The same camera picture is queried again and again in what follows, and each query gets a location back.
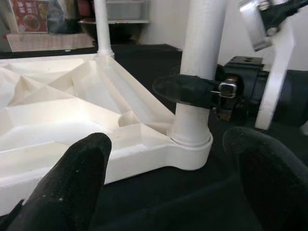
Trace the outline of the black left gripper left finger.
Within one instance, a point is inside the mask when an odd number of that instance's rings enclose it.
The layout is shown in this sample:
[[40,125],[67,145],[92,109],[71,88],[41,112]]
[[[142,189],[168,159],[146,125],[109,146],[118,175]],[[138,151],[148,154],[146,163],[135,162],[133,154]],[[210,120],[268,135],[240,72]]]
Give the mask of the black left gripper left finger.
[[86,231],[92,222],[112,149],[110,138],[93,133],[72,144],[1,220],[2,231]]

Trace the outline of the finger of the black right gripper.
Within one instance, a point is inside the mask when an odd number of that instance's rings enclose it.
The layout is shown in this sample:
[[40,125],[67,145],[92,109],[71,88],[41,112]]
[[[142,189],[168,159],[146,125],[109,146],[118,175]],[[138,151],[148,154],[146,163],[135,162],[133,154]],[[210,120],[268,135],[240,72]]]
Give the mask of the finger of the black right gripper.
[[197,76],[175,75],[160,77],[153,82],[153,90],[163,98],[196,107],[215,107],[217,84]]

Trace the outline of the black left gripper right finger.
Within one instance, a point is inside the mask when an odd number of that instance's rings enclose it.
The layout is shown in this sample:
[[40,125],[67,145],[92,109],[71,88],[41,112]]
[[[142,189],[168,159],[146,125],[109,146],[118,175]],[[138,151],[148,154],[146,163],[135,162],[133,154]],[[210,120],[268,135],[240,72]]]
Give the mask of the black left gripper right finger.
[[245,127],[227,130],[225,155],[265,231],[308,229],[308,168],[278,139]]

